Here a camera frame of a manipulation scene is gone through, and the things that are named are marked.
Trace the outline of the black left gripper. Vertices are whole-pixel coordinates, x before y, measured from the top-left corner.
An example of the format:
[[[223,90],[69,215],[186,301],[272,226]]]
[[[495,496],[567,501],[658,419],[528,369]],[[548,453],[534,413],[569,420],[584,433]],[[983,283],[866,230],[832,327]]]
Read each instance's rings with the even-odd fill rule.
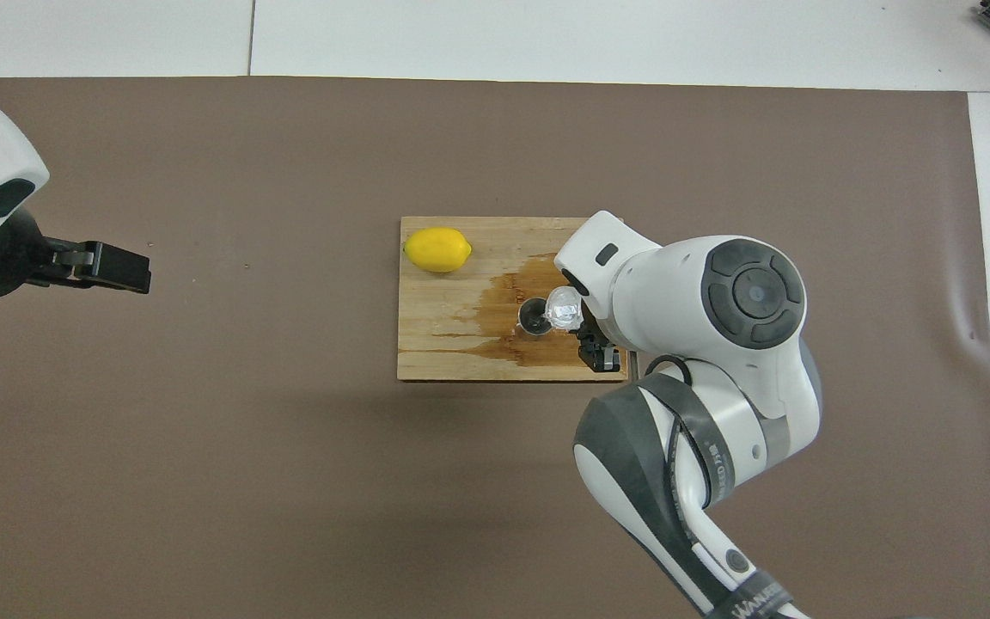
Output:
[[[31,212],[16,209],[0,227],[0,297],[15,292],[51,262],[51,285],[150,292],[148,257],[106,242],[47,241]]]

